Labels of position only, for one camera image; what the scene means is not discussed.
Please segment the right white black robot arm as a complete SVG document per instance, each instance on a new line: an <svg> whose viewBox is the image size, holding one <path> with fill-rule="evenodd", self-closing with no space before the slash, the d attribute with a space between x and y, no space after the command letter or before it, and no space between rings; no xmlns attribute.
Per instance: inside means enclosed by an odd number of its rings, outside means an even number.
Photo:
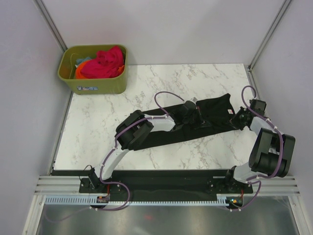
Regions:
<svg viewBox="0 0 313 235"><path fill-rule="evenodd" d="M260 178L283 178L287 175L296 143L295 137L280 132L268 117L266 103L252 99L250 107L240 108L230 123L237 129L248 127L257 138L247 163L234 166L226 173L224 187L234 193L242 184Z"/></svg>

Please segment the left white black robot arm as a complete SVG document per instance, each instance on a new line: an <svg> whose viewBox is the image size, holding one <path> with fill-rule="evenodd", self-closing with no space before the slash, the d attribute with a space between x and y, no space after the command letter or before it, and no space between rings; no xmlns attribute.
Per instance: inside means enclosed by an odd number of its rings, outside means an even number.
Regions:
<svg viewBox="0 0 313 235"><path fill-rule="evenodd" d="M138 150L151 133L175 133L187 125L196 129L212 126L201 114L196 99L176 106L160 107L160 110L164 114L149 115L136 110L116 128L112 149L101 163L92 167L88 173L89 186L93 190L105 191L107 179L111 177L121 159L129 151Z"/></svg>

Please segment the black t shirt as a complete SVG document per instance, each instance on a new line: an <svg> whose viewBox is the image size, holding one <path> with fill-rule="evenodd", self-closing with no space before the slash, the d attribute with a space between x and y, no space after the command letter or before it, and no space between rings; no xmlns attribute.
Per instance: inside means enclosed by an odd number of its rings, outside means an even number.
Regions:
<svg viewBox="0 0 313 235"><path fill-rule="evenodd" d="M184 116L181 114L183 105L168 106L164 109L176 123L173 130L169 132L150 132L143 143L135 148L135 150L185 142L236 130L230 123L231 118L235 116L234 109L230 103L230 94L225 94L217 98L199 100L196 105L199 107L204 118L211 122L212 127L193 129L190 125L184 125L182 123Z"/></svg>

